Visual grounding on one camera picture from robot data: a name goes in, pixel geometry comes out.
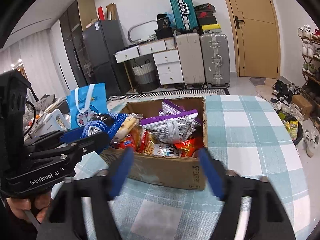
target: white curtain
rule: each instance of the white curtain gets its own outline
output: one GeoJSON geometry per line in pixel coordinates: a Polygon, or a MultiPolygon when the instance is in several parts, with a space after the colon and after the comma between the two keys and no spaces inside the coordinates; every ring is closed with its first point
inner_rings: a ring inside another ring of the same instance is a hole
{"type": "Polygon", "coordinates": [[[28,80],[38,98],[44,94],[55,94],[56,98],[65,96],[53,63],[47,30],[23,38],[19,48],[28,80]]]}
{"type": "Polygon", "coordinates": [[[0,52],[0,74],[4,71],[11,70],[11,56],[10,56],[10,47],[0,52]]]}

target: drawer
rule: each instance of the drawer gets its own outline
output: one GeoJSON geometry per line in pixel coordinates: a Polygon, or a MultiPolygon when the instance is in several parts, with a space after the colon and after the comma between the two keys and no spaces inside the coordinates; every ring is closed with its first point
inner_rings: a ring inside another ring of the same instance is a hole
{"type": "Polygon", "coordinates": [[[139,45],[139,52],[141,56],[164,50],[166,50],[166,47],[165,42],[163,40],[139,45]]]}
{"type": "Polygon", "coordinates": [[[175,83],[183,83],[182,72],[173,72],[167,74],[159,74],[160,84],[175,84],[175,83]]]}
{"type": "Polygon", "coordinates": [[[180,61],[177,49],[155,53],[153,54],[153,58],[155,60],[156,65],[180,61]]]}
{"type": "Polygon", "coordinates": [[[182,72],[179,61],[157,65],[157,69],[159,75],[173,72],[182,72]]]}
{"type": "Polygon", "coordinates": [[[118,63],[139,57],[138,46],[118,51],[115,53],[115,57],[118,63]]]}

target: black cable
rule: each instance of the black cable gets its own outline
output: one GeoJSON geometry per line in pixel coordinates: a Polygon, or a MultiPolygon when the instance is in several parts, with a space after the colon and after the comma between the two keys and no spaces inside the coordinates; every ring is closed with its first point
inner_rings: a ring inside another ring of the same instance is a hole
{"type": "Polygon", "coordinates": [[[26,104],[31,105],[31,107],[32,107],[32,109],[33,109],[33,114],[34,114],[34,116],[33,116],[33,122],[32,122],[32,124],[31,124],[31,126],[30,126],[29,129],[23,134],[23,136],[25,136],[25,135],[31,130],[31,128],[33,127],[33,125],[34,125],[34,123],[35,123],[35,121],[36,121],[36,108],[35,108],[35,106],[34,106],[33,103],[31,103],[30,101],[26,101],[26,104]]]}

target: blue plaid tablecloth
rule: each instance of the blue plaid tablecloth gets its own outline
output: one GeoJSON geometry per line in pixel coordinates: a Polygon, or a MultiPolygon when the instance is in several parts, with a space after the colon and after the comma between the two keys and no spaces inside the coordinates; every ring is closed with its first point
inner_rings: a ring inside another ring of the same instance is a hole
{"type": "MultiPolygon", "coordinates": [[[[112,112],[123,106],[120,103],[112,112]]],[[[212,95],[205,97],[205,106],[209,152],[244,177],[268,176],[297,240],[305,240],[311,232],[305,175],[298,152],[270,103],[255,96],[212,95]]],[[[106,167],[96,153],[85,155],[75,168],[76,179],[106,167]]],[[[86,229],[94,240],[90,198],[84,198],[83,203],[86,229]]],[[[218,221],[223,202],[212,195],[208,185],[203,191],[194,191],[127,179],[121,195],[110,206],[123,239],[206,240],[218,221]]],[[[250,198],[243,197],[235,239],[244,238],[249,210],[250,198]]]]}

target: doraemon bag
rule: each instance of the doraemon bag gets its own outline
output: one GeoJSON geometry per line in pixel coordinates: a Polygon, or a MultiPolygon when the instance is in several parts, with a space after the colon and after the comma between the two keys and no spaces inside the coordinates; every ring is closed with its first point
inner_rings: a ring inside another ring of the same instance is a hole
{"type": "Polygon", "coordinates": [[[85,126],[94,114],[107,114],[107,96],[104,83],[76,88],[67,96],[71,129],[85,126]]]}

